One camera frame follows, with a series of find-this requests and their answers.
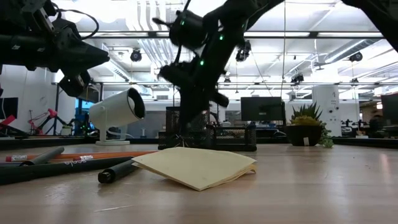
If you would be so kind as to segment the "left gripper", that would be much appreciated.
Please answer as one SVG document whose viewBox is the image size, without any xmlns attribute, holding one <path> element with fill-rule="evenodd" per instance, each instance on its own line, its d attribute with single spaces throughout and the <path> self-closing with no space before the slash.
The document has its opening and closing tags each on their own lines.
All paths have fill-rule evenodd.
<svg viewBox="0 0 398 224">
<path fill-rule="evenodd" d="M 57 18 L 53 26 L 53 52 L 48 65 L 51 72 L 82 73 L 109 61 L 106 51 L 82 40 L 74 23 Z"/>
</svg>

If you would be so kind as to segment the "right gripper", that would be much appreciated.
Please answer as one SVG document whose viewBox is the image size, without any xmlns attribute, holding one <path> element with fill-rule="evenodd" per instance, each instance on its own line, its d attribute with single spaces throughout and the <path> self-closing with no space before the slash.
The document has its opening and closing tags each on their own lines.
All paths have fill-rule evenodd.
<svg viewBox="0 0 398 224">
<path fill-rule="evenodd" d="M 200 57 L 196 55 L 190 62 L 178 63 L 182 74 L 180 88 L 179 123 L 186 128 L 193 120 L 194 109 L 200 111 L 194 119 L 194 126 L 206 126 L 209 115 L 209 102 L 215 102 L 222 107 L 229 105 L 227 96 L 219 93 L 216 86 L 229 60 L 229 54 L 208 53 Z"/>
</svg>

